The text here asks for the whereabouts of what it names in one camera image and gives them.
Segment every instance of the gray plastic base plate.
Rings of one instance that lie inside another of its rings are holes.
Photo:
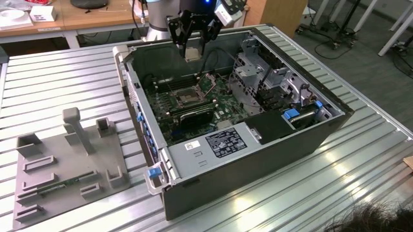
[[[77,137],[71,140],[74,145],[69,144],[67,134],[43,139],[37,144],[42,154],[27,158],[19,154],[15,230],[130,187],[117,133],[101,138],[97,126],[85,128],[85,131],[97,150],[90,155]]]

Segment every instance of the hair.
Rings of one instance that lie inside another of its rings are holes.
[[[413,232],[413,205],[393,209],[385,203],[356,205],[325,232]]]

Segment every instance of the floor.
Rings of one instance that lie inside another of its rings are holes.
[[[313,9],[319,9],[323,0],[311,0]],[[332,0],[325,10],[329,15],[336,1]],[[337,23],[341,25],[351,10],[352,3],[348,1]],[[349,28],[355,28],[363,14],[364,8],[359,7]],[[359,32],[359,42],[353,49],[339,59],[329,60],[319,56],[315,47],[328,39],[305,31],[296,35],[295,41],[325,63],[325,65],[357,88],[357,90],[413,131],[413,79],[411,79],[393,64],[393,52],[389,51],[384,57],[377,55],[393,32],[389,31],[393,22],[372,15],[365,26]],[[406,32],[402,40],[412,36]],[[348,47],[333,50],[321,46],[319,51],[327,57],[336,57],[345,52]],[[413,64],[413,51],[406,57]]]

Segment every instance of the white label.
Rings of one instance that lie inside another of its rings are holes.
[[[194,149],[200,146],[201,146],[200,141],[196,140],[194,142],[190,142],[190,143],[186,144],[186,149],[188,149],[188,151],[190,151],[192,149]]]
[[[51,31],[51,30],[62,30],[61,28],[42,28],[38,31]]]

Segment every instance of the motherboard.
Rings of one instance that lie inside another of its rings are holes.
[[[146,95],[169,145],[221,130],[249,116],[232,94],[229,76],[218,73],[189,78],[185,83],[158,80]]]

